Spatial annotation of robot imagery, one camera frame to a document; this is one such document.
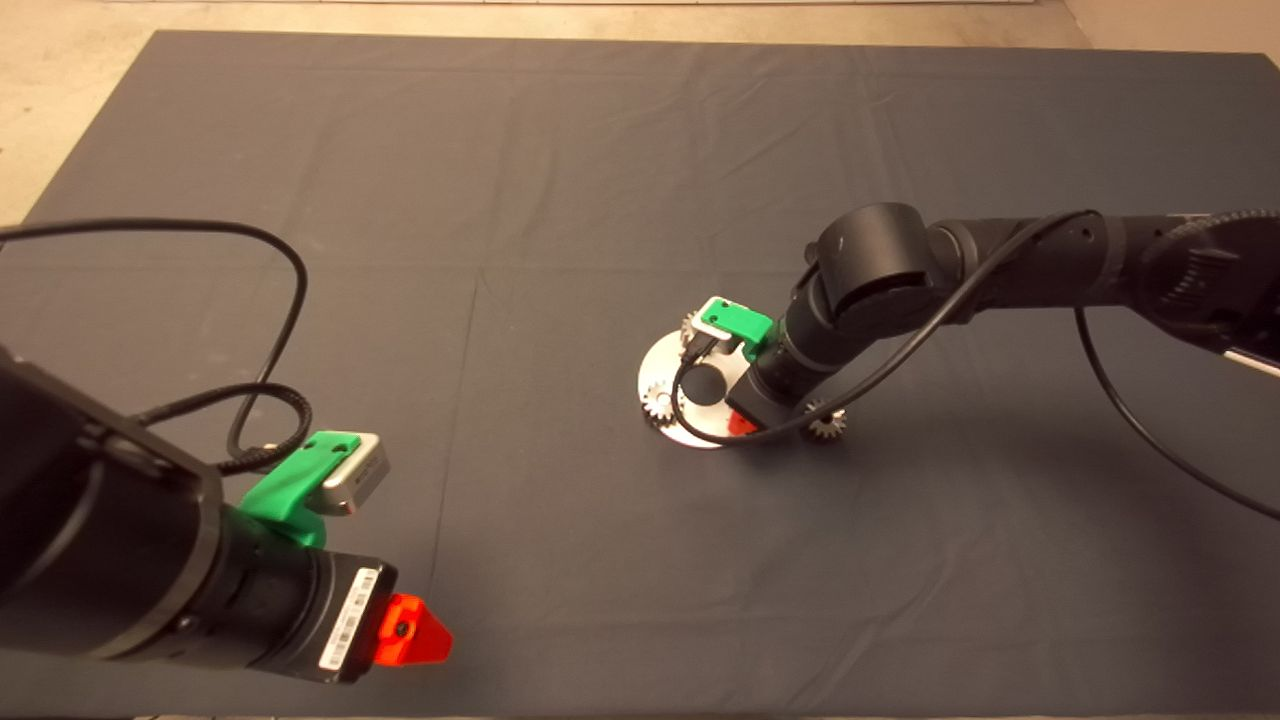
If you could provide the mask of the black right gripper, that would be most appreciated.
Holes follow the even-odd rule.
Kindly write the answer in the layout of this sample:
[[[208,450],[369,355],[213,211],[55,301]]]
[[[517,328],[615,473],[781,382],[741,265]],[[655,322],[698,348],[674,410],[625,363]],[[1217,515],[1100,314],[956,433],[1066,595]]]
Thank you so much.
[[[730,388],[724,401],[736,411],[728,416],[728,437],[742,437],[773,430],[790,421],[801,395],[772,387],[756,368],[749,368]]]

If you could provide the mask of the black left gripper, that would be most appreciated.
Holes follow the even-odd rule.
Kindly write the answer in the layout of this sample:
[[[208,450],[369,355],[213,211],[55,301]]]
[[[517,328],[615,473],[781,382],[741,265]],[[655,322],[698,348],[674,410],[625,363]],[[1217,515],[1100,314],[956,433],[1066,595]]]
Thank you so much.
[[[375,647],[383,667],[444,664],[452,633],[417,596],[392,594],[398,579],[380,559],[319,552],[312,602],[287,644],[287,675],[353,684],[372,667]]]

